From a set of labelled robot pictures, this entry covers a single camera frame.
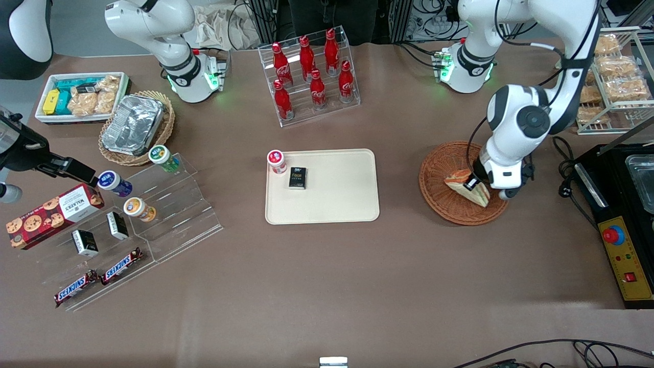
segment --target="jar with green lid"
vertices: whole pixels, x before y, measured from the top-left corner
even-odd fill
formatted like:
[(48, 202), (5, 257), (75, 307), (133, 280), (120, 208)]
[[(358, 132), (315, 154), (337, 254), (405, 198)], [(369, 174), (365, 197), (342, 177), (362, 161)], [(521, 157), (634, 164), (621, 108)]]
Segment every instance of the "jar with green lid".
[(164, 145), (156, 145), (150, 149), (148, 154), (150, 161), (161, 166), (165, 172), (176, 172), (179, 167), (179, 160), (170, 154), (170, 150)]

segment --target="bread slice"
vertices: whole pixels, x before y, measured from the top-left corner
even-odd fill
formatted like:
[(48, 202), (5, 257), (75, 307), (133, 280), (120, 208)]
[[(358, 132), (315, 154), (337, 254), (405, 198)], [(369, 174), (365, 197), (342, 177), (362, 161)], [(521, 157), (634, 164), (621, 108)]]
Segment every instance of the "bread slice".
[(470, 174), (471, 171), (469, 169), (459, 170), (446, 177), (444, 182), (452, 190), (461, 194), (474, 204), (486, 208), (489, 205), (489, 199), (491, 199), (491, 194), (489, 193), (489, 190), (486, 189), (486, 185), (481, 182), (477, 183), (471, 191), (464, 186), (465, 182), (468, 181)]

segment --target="aluminum foil container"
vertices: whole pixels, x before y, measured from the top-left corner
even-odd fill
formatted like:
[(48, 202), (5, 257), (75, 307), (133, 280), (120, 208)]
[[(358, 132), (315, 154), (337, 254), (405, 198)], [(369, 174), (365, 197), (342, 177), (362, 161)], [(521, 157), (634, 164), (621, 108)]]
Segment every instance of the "aluminum foil container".
[(102, 145), (112, 152), (144, 155), (164, 117), (164, 109), (159, 100), (125, 96), (116, 108), (113, 121), (102, 134)]

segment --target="plastic jar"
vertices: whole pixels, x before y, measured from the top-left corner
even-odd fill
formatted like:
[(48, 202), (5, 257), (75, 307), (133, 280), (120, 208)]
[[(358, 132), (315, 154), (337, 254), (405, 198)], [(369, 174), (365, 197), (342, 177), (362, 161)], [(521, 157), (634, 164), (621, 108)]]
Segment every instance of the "plastic jar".
[(283, 174), (288, 166), (284, 161), (284, 153), (278, 149), (274, 149), (268, 153), (268, 166), (270, 166), (276, 174)]
[(170, 154), (170, 150), (164, 145), (156, 145), (150, 149), (148, 154), (150, 161), (162, 167), (165, 172), (176, 172), (179, 167), (177, 158)]
[(106, 191), (112, 191), (119, 197), (127, 197), (132, 190), (131, 183), (124, 180), (115, 171), (107, 170), (100, 174), (97, 186)]
[(136, 217), (144, 223), (149, 223), (157, 216), (157, 210), (154, 207), (145, 204), (145, 202), (143, 202), (139, 197), (128, 199), (123, 205), (123, 211), (125, 211), (128, 216)]

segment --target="person's legs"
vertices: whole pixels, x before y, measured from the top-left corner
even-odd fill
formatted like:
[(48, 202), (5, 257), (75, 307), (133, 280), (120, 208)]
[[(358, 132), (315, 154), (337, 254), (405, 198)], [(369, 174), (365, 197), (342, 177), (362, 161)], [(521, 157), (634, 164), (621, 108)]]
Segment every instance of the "person's legs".
[(350, 45), (361, 45), (372, 40), (378, 6), (378, 0), (336, 1), (334, 25), (343, 26)]
[[(288, 0), (290, 16), (296, 36), (322, 31), (332, 26), (323, 21), (324, 6), (320, 0)], [(328, 7), (329, 20), (332, 19), (332, 7)]]

